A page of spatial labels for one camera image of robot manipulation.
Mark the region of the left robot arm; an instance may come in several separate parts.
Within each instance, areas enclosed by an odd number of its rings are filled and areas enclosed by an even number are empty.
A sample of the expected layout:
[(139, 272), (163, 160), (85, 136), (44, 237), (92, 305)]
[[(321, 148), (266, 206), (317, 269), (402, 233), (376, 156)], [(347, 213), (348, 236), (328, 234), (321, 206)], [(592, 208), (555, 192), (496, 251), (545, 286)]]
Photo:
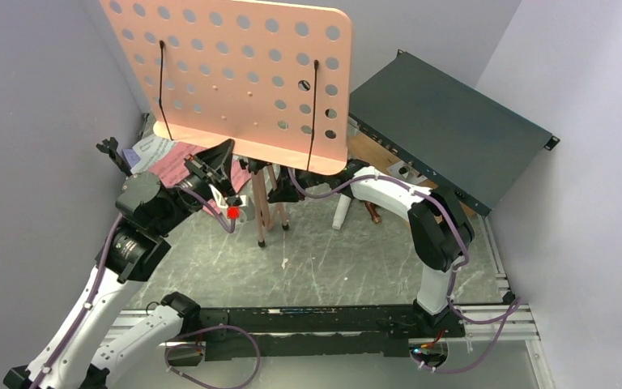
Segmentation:
[(149, 171), (126, 174), (115, 206), (118, 216), (97, 254), (89, 279), (51, 341), (28, 364), (10, 369), (8, 388), (108, 388), (160, 342), (194, 338), (199, 305), (170, 293), (156, 314), (106, 344), (104, 338), (128, 301), (151, 278), (169, 251), (168, 234), (192, 214), (211, 209), (222, 196), (237, 206), (231, 182), (233, 140), (188, 155), (186, 178), (165, 185)]

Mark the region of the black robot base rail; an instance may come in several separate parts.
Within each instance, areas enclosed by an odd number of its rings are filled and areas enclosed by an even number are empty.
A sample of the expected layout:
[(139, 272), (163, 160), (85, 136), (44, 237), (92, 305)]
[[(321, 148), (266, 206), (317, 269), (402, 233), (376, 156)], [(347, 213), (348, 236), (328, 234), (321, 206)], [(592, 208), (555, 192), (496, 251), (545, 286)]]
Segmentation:
[(431, 326), (415, 304), (202, 308), (172, 340), (203, 346), (207, 361), (235, 357), (381, 354), (407, 357), (413, 344), (459, 339), (465, 328), (448, 313)]

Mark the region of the black round-base mic stand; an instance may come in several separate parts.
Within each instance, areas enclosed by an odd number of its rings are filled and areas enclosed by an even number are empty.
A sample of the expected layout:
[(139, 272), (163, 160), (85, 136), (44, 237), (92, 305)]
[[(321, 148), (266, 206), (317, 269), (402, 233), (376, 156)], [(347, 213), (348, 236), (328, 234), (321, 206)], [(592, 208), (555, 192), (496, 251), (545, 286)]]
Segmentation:
[(124, 156), (118, 151), (118, 147), (119, 143), (115, 137), (103, 139), (100, 143), (96, 144), (96, 149), (107, 155), (118, 169), (123, 172), (126, 177), (129, 177), (132, 175), (131, 167)]

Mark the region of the pink sheet music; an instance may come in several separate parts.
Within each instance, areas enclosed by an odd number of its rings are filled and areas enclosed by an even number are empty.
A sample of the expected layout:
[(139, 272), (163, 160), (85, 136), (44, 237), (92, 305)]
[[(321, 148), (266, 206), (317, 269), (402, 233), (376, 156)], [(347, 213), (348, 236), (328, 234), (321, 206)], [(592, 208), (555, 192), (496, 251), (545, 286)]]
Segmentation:
[[(174, 186), (189, 174), (189, 171), (184, 166), (185, 158), (188, 155), (193, 155), (203, 150), (204, 147), (178, 143), (166, 156), (153, 164), (148, 171), (158, 176), (165, 186)], [(237, 160), (234, 160), (231, 172), (231, 181), (234, 189), (239, 192), (250, 178), (250, 173), (240, 167)]]

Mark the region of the white handheld microphone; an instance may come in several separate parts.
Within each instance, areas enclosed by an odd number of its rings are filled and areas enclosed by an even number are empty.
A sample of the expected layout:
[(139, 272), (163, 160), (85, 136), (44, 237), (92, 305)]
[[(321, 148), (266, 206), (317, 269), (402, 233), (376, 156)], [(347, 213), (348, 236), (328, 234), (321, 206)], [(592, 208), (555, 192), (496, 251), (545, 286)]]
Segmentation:
[(339, 201), (337, 203), (337, 207), (334, 212), (333, 220), (332, 220), (332, 228), (336, 230), (340, 230), (343, 226), (344, 221), (347, 217), (348, 209), (351, 205), (351, 198), (341, 194), (339, 196)]

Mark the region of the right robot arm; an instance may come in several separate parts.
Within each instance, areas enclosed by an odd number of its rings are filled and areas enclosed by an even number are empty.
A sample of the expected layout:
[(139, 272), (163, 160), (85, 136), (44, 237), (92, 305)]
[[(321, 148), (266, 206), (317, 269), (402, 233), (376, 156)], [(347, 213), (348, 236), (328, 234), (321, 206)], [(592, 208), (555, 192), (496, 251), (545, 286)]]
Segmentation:
[(309, 188), (321, 184), (330, 187), (331, 195), (373, 203), (409, 224), (414, 250), (424, 265), (414, 325), (423, 336), (436, 335), (453, 304), (455, 274), (468, 264), (468, 248), (475, 237), (457, 195), (446, 187), (431, 189), (407, 183), (363, 160), (350, 159), (332, 175), (281, 167), (267, 199), (270, 203), (311, 199), (314, 195)]

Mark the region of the pink music stand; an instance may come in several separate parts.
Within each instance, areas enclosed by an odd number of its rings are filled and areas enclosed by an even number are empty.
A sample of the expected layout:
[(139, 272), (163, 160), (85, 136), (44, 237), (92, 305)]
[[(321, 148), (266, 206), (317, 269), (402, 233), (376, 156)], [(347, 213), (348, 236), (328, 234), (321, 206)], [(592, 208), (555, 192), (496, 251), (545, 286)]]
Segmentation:
[(264, 1), (103, 1), (156, 135), (332, 175), (347, 163), (352, 22)]

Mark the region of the purple sheet paper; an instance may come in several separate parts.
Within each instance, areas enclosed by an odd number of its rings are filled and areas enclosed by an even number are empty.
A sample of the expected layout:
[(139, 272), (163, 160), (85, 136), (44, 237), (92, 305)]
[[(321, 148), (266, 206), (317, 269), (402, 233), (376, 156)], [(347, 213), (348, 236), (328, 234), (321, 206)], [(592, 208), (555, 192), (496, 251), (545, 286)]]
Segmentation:
[(140, 155), (133, 148), (123, 149), (122, 154), (131, 169), (141, 161)]

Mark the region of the white sheet music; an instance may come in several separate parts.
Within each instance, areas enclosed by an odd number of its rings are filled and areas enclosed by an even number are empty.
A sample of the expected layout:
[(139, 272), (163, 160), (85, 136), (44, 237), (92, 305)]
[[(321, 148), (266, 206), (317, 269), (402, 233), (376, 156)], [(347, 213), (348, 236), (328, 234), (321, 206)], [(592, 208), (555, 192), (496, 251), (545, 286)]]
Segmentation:
[(149, 135), (138, 141), (132, 148), (140, 155), (141, 161), (131, 169), (132, 174), (148, 170), (165, 157), (176, 145), (177, 141), (156, 135)]

